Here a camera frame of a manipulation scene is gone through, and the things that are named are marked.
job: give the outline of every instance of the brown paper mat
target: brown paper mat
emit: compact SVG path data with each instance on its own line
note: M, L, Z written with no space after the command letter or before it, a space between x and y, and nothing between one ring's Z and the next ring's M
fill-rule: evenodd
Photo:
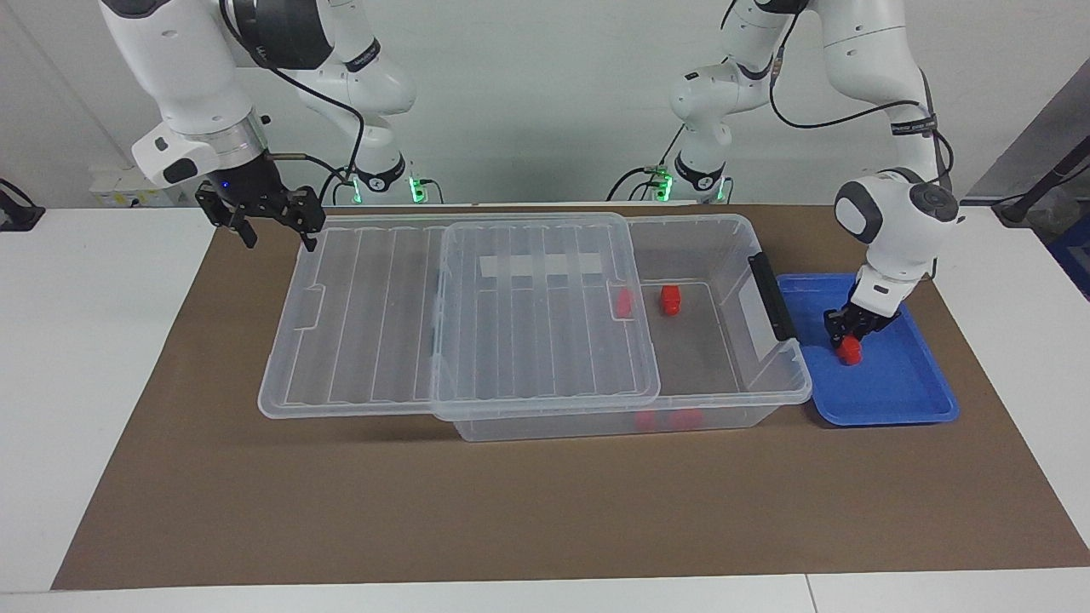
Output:
M778 273L862 259L827 207L681 212L746 215ZM298 243L258 232L216 235L55 589L1090 565L930 284L909 304L957 422L785 407L744 431L471 444L431 417L262 417Z

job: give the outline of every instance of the clear plastic storage box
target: clear plastic storage box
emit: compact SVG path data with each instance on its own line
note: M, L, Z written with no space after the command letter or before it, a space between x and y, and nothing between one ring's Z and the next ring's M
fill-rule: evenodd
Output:
M319 244L262 385L271 418L433 413L504 441L748 428L810 397L740 216L330 218Z

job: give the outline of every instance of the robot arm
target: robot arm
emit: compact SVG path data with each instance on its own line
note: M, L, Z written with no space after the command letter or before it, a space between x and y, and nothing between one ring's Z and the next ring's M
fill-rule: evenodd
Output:
M259 65L300 71L300 81L325 96L374 113L353 172L389 177L390 184L405 175L407 164L379 116L408 110L415 89L380 53L356 2L100 0L100 8L164 119L133 145L141 170L160 187L207 176L210 182L198 189L197 201L213 224L237 231L247 247L257 237L246 217L268 217L298 231L313 250L310 235L322 229L325 213L313 189L288 190L281 182L253 100L235 77L220 29L225 16ZM304 98L308 106L355 139L352 113L311 98Z
M894 168L849 181L836 196L837 220L869 245L848 303L826 314L839 349L897 316L957 218L957 201L935 184L942 175L936 124L900 0L734 2L723 28L727 59L687 74L673 91L671 106L687 129L674 160L675 190L680 197L715 200L730 145L725 120L770 101L779 38L807 9L822 20L829 82L846 96L885 108L898 156Z

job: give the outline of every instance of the blue plastic tray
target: blue plastic tray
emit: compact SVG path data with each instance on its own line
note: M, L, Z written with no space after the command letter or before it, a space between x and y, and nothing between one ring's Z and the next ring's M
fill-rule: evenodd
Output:
M847 300L855 275L780 275L787 309L814 382L818 412L836 425L940 423L957 419L957 400L908 309L863 339L863 361L846 366L825 332L824 313Z

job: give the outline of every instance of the white table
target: white table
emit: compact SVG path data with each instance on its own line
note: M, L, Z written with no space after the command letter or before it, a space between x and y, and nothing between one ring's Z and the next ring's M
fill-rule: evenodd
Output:
M969 209L937 286L1083 540L1090 304ZM50 211L0 235L0 611L1090 611L1090 568L510 584L49 589L211 238L195 209Z

